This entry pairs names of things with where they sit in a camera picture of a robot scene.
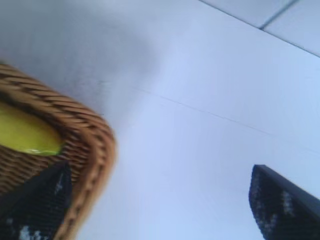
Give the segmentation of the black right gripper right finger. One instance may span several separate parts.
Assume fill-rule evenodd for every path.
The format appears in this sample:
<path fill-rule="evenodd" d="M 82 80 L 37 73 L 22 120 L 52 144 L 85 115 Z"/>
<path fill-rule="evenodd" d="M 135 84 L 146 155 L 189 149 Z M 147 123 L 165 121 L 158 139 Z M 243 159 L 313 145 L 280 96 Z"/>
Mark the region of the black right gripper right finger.
<path fill-rule="evenodd" d="M 253 166 L 248 200 L 265 240 L 320 238 L 320 200 L 268 166 Z"/>

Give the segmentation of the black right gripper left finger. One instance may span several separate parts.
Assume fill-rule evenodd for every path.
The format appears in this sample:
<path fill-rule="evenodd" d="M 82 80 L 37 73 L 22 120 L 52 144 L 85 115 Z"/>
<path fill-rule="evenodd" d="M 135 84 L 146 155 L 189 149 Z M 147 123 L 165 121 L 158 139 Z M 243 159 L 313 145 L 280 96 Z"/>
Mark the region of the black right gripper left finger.
<path fill-rule="evenodd" d="M 2 240 L 52 240 L 71 205 L 70 165 L 44 169 L 0 198 Z"/>

